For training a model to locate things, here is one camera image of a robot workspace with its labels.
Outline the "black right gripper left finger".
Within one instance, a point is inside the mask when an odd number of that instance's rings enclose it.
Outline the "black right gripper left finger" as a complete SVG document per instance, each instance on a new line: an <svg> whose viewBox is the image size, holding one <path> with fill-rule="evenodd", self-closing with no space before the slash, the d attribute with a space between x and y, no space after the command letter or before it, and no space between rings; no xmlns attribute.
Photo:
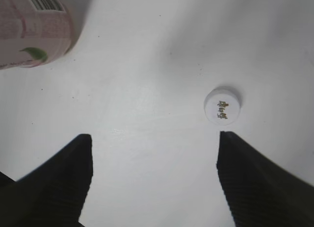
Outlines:
<svg viewBox="0 0 314 227"><path fill-rule="evenodd" d="M41 166L14 181L0 175L2 227L80 227L93 177L92 137L80 134Z"/></svg>

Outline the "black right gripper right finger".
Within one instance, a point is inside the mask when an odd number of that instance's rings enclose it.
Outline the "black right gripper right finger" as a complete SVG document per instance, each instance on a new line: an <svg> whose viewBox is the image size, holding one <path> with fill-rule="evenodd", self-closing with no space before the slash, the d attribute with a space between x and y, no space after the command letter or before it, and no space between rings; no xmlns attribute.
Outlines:
<svg viewBox="0 0 314 227"><path fill-rule="evenodd" d="M237 227L312 227L314 188L237 134L220 132L219 181Z"/></svg>

